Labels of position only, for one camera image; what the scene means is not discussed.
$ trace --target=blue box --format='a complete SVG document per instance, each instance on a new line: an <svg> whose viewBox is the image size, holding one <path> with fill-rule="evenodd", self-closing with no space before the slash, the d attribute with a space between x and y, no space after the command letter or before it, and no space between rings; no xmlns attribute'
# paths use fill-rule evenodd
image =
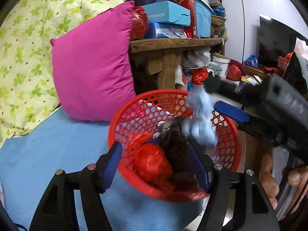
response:
<svg viewBox="0 0 308 231"><path fill-rule="evenodd" d="M212 8L203 0L195 0L197 16L197 36L199 38L211 37Z"/></svg>
<svg viewBox="0 0 308 231"><path fill-rule="evenodd" d="M149 29L145 33L144 39L155 38L187 38L187 36L183 26L160 22L149 23Z"/></svg>
<svg viewBox="0 0 308 231"><path fill-rule="evenodd" d="M167 22L190 26L190 11L170 1L157 2L142 6L149 22Z"/></svg>

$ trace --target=blue bed sheet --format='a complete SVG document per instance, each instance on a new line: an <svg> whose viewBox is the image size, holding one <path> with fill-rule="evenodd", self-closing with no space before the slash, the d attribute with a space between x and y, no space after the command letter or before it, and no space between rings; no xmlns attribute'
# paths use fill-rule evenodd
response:
<svg viewBox="0 0 308 231"><path fill-rule="evenodd" d="M80 171L107 153L109 122L82 122L61 108L29 135L6 140L0 149L0 181L13 222L26 228L58 168ZM117 172L101 199L114 231L181 231L202 210L202 202L171 203L141 194ZM80 230L87 230L75 191Z"/></svg>

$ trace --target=human hand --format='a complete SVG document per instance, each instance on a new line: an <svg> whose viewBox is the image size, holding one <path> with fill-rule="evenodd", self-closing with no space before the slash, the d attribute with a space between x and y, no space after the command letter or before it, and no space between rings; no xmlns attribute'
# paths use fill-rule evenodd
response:
<svg viewBox="0 0 308 231"><path fill-rule="evenodd" d="M273 209L276 209L278 205L276 196L279 193L279 185L277 184L276 180L272 177L271 173L271 169L273 168L272 157L269 154L264 155L261 165L262 168L259 173L259 180L270 200ZM290 172L288 176L288 182L291 186L296 187L297 190L295 192L292 201L290 202L290 205L288 206L286 212L284 213L283 218L292 209L293 205L295 204L295 201L301 194L307 180L308 180L308 166L299 167ZM308 187L306 187L304 194L301 196L301 199L298 201L297 205L295 206L291 214L293 214L297 210L299 204L301 203L302 199L307 193L307 189Z"/></svg>

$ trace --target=yellow-green bedsheet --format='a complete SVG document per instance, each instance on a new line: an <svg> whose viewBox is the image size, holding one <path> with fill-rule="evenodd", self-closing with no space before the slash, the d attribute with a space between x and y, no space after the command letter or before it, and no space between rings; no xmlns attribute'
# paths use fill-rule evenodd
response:
<svg viewBox="0 0 308 231"><path fill-rule="evenodd" d="M123 1L21 0L13 8L0 27L0 147L13 134L30 132L59 103L50 39L120 3Z"/></svg>

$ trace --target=television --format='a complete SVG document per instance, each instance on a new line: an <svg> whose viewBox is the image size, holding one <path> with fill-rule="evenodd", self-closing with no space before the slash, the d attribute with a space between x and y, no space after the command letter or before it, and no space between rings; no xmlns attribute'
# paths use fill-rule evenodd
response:
<svg viewBox="0 0 308 231"><path fill-rule="evenodd" d="M258 62L262 66L277 67L279 56L285 57L294 51L296 38L304 40L308 44L307 38L289 26L265 15L260 14L259 16Z"/></svg>

